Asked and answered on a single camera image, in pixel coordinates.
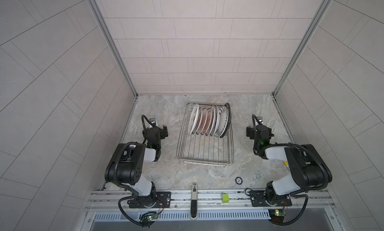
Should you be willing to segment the strawberry pattern white plate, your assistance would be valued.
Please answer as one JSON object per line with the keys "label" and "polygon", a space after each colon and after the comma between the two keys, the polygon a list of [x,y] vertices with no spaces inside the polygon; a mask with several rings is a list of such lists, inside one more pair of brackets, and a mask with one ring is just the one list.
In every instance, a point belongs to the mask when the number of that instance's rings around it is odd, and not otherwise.
{"label": "strawberry pattern white plate", "polygon": [[199,117],[199,104],[195,104],[190,116],[188,135],[191,135],[193,133],[197,125],[198,117]]}

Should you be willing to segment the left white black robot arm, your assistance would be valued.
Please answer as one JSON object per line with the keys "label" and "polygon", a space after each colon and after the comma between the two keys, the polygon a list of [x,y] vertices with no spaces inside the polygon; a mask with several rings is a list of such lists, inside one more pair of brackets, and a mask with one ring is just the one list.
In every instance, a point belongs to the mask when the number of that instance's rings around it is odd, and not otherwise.
{"label": "left white black robot arm", "polygon": [[133,194],[130,208],[151,208],[157,202],[155,184],[142,176],[143,163],[157,162],[161,156],[161,140],[168,137],[168,128],[152,127],[143,131],[147,144],[118,144],[105,171],[105,181]]}

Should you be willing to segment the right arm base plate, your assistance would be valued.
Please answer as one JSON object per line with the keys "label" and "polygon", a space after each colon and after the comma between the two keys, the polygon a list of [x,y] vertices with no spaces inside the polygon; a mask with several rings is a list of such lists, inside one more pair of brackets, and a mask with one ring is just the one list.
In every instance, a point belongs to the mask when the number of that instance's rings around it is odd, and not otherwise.
{"label": "right arm base plate", "polygon": [[265,190],[247,190],[246,195],[250,197],[253,207],[291,207],[290,196],[278,196],[276,199],[268,201]]}

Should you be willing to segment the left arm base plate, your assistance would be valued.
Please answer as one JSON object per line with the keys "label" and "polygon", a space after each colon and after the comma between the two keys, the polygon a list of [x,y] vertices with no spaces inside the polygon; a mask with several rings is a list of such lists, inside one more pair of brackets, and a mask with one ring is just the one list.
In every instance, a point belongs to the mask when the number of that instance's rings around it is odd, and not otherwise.
{"label": "left arm base plate", "polygon": [[171,192],[151,192],[149,196],[137,196],[128,201],[130,209],[169,208]]}

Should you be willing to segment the blue striped white plate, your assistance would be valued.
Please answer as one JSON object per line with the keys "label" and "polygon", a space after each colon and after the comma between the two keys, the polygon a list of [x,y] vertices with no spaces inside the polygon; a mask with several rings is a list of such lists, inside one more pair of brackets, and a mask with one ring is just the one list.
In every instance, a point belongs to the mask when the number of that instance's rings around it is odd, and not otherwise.
{"label": "blue striped white plate", "polygon": [[218,110],[218,117],[216,123],[215,137],[220,137],[222,131],[225,128],[225,122],[227,120],[227,110],[224,106],[220,107]]}

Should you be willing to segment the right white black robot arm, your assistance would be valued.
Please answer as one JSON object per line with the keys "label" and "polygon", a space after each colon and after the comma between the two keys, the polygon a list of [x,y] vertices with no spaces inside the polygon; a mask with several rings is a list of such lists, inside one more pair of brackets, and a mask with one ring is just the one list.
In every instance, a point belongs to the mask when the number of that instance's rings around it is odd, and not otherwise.
{"label": "right white black robot arm", "polygon": [[288,163],[290,174],[267,183],[264,200],[279,205],[287,196],[322,190],[332,182],[332,173],[313,145],[293,143],[271,144],[272,129],[264,125],[246,128],[246,136],[254,141],[254,154],[264,160]]}

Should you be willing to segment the black rimmed mirror plate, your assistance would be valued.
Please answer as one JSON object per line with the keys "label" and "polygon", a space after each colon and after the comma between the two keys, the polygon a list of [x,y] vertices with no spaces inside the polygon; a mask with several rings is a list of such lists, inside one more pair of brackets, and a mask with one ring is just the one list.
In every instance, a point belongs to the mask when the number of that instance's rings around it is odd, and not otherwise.
{"label": "black rimmed mirror plate", "polygon": [[229,126],[231,124],[231,119],[232,119],[231,105],[229,103],[225,103],[224,107],[227,110],[227,120],[225,122],[225,128],[222,131],[222,133],[220,135],[220,138],[223,138],[226,135],[226,133],[227,133],[227,131],[229,129]]}

